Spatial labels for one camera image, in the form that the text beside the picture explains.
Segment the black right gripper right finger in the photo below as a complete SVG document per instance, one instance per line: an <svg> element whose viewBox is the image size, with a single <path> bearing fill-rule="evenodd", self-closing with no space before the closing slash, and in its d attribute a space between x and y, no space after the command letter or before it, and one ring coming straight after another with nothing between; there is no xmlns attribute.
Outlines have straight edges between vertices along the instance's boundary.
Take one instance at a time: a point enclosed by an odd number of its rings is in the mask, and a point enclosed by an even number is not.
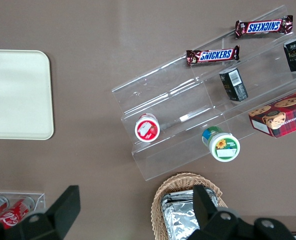
<svg viewBox="0 0 296 240"><path fill-rule="evenodd" d="M227 209L217 209L202 185L193 187L193 210L199 224L189 240L236 240L238 218Z"/></svg>

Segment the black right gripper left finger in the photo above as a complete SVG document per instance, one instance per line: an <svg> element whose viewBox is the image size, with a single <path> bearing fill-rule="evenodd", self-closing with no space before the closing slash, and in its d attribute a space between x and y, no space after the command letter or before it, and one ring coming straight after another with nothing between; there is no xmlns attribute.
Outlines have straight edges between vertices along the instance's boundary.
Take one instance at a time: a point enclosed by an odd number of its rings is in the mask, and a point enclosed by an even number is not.
<svg viewBox="0 0 296 240"><path fill-rule="evenodd" d="M16 240L62 240L81 210L80 189L71 185L46 210L28 216L18 226Z"/></svg>

